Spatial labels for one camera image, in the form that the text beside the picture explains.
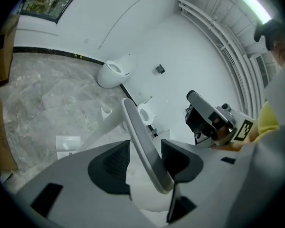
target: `white toilet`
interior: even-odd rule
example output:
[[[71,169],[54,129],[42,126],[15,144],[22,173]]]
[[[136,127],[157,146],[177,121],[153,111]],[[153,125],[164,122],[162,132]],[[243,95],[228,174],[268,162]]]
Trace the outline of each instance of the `white toilet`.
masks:
[[[169,106],[169,100],[161,96],[151,97],[149,100],[139,104],[137,111],[144,125],[151,125],[154,119],[163,114]]]
[[[106,61],[100,69],[97,82],[102,88],[113,88],[126,81],[136,68],[133,55],[127,54],[116,61]]]

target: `ceiling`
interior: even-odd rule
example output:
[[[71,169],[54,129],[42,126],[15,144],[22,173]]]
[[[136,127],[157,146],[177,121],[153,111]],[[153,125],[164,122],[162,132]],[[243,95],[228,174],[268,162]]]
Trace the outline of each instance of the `ceiling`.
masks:
[[[243,0],[187,0],[218,23],[228,26],[242,44],[246,54],[261,54],[268,74],[276,73],[276,62],[265,47],[265,39],[255,42],[253,34],[258,17]]]

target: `gray tile floor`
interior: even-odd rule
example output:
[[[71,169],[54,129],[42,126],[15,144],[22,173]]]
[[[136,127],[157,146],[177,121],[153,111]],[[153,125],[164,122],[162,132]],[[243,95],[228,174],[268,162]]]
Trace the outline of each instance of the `gray tile floor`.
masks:
[[[17,192],[57,160],[56,135],[81,136],[98,127],[101,106],[111,109],[126,97],[120,87],[103,89],[100,65],[68,57],[14,53],[9,84],[0,88],[9,146],[19,170],[6,187]],[[95,146],[129,139],[118,126]]]

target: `hat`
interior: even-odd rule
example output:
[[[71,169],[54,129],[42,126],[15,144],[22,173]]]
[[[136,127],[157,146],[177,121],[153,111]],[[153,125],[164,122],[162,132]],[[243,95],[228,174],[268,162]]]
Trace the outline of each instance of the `hat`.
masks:
[[[257,24],[254,33],[254,39],[256,42],[260,41],[261,36],[265,36],[265,44],[268,51],[270,51],[271,38],[276,32],[285,32],[285,26],[275,19],[269,20],[264,25]]]

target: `window frame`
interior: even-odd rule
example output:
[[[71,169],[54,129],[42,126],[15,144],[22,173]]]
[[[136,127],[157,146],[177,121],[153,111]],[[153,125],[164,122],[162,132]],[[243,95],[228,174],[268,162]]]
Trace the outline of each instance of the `window frame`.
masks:
[[[36,18],[39,18],[39,19],[46,19],[46,20],[49,20],[49,21],[52,21],[54,23],[58,23],[61,16],[63,15],[63,13],[65,12],[65,10],[67,9],[67,7],[70,5],[70,3],[72,2],[73,0],[70,0],[66,6],[62,9],[62,11],[60,12],[60,14],[58,15],[58,17],[56,19],[54,18],[51,18],[50,16],[48,15],[44,15],[44,14],[38,14],[38,13],[34,13],[34,12],[29,12],[29,11],[25,11],[23,9],[20,10],[19,14],[20,15],[26,15],[26,16],[32,16],[32,17],[36,17]]]

